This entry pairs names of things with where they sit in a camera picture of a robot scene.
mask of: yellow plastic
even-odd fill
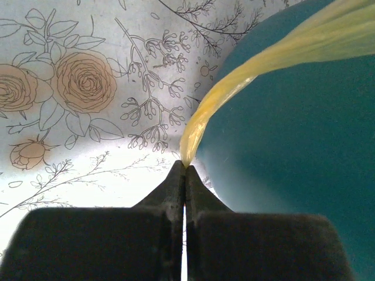
[[[375,54],[375,0],[335,0],[214,85],[182,135],[183,164],[187,167],[195,157],[211,116],[257,76],[302,63],[370,54]]]

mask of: flower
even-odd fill
[[[48,146],[43,142],[30,142],[15,145],[11,152],[12,165],[18,169],[30,170],[38,165],[42,160],[47,150],[51,150],[56,146]]]
[[[55,100],[74,113],[98,113],[106,108],[117,89],[111,66],[100,53],[69,49],[56,63],[51,81]]]
[[[26,70],[0,64],[0,110],[23,111],[29,109],[36,98],[38,81]]]

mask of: plastic bag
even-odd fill
[[[211,116],[257,76],[297,64],[375,54],[375,0],[335,0],[221,79],[187,123],[180,154],[193,160]]]

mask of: peach rose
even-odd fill
[[[54,98],[68,111],[98,113],[115,96],[117,85],[111,66],[98,52],[68,49],[56,70],[52,79]]]
[[[44,158],[47,150],[55,146],[45,145],[43,142],[26,142],[15,145],[11,152],[12,165],[18,169],[30,170],[38,165]]]
[[[38,81],[26,70],[0,64],[0,110],[27,110],[36,98]]]

